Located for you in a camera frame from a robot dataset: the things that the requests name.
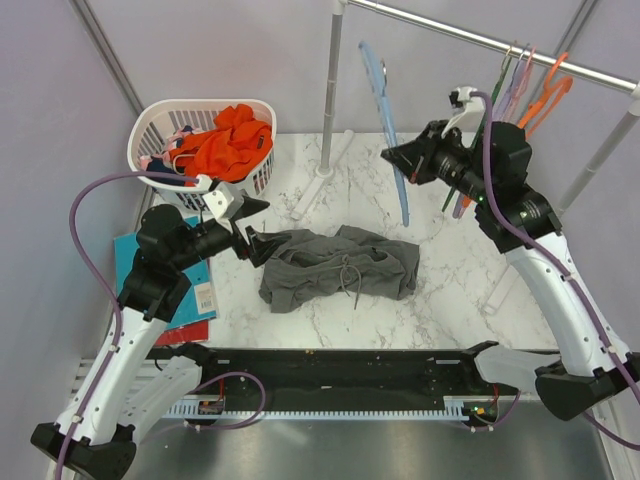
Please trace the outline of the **grey shorts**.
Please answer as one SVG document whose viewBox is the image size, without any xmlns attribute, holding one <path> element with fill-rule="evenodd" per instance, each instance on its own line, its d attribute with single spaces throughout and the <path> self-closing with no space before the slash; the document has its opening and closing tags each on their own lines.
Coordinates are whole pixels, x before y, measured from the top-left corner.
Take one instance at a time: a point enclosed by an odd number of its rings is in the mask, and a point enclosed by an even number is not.
<svg viewBox="0 0 640 480">
<path fill-rule="evenodd" d="M 278 314 L 342 292 L 402 300 L 416 290 L 420 248 L 343 225 L 332 236 L 284 231 L 285 242 L 264 264 L 259 296 Z"/>
</svg>

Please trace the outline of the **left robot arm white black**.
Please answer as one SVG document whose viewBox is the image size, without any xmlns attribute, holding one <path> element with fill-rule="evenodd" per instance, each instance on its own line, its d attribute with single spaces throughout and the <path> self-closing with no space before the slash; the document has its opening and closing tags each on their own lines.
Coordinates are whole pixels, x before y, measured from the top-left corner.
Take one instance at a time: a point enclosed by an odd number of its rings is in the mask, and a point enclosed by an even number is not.
<svg viewBox="0 0 640 480">
<path fill-rule="evenodd" d="M 227 249 L 260 266 L 286 240 L 282 234 L 240 231 L 236 225 L 266 210 L 268 202 L 221 191 L 205 198 L 213 217 L 196 226 L 170 204 L 143 215 L 131 271 L 84 383 L 57 420 L 37 425 L 31 436 L 57 469 L 88 479 L 123 478 L 146 434 L 174 404 L 193 391 L 208 393 L 218 385 L 220 371 L 211 355 L 202 346 L 187 344 L 146 386 L 130 392 L 191 288 L 186 269 Z"/>
</svg>

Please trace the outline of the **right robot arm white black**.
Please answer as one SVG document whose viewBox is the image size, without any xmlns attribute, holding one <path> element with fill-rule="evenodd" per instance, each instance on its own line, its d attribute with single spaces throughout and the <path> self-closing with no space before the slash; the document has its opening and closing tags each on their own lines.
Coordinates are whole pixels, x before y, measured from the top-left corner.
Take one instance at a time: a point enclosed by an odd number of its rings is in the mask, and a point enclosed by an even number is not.
<svg viewBox="0 0 640 480">
<path fill-rule="evenodd" d="M 538 395 L 556 418 L 571 420 L 639 382 L 639 355 L 601 318 L 572 262 L 547 199 L 526 182 L 532 148 L 516 125 L 494 122 L 490 140 L 466 148 L 458 129 L 432 121 L 412 141 L 382 151 L 410 182 L 441 180 L 476 203 L 482 232 L 516 269 L 559 348 L 536 354 L 487 341 L 458 368 L 467 392 L 492 383 Z"/>
</svg>

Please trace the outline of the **light blue hanger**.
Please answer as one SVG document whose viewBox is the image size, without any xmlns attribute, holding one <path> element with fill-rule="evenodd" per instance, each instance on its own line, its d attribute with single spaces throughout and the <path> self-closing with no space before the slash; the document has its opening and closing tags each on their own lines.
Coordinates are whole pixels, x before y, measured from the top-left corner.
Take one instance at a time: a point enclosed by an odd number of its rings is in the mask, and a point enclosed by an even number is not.
<svg viewBox="0 0 640 480">
<path fill-rule="evenodd" d="M 398 145 L 395 131 L 395 123 L 387 96 L 387 76 L 384 61 L 379 59 L 371 46 L 366 41 L 360 41 L 358 49 L 361 54 L 367 79 L 373 93 L 376 109 L 379 115 L 382 130 L 388 148 Z M 404 176 L 397 167 L 393 167 L 394 181 L 398 194 L 402 224 L 408 227 L 410 224 L 409 202 Z"/>
</svg>

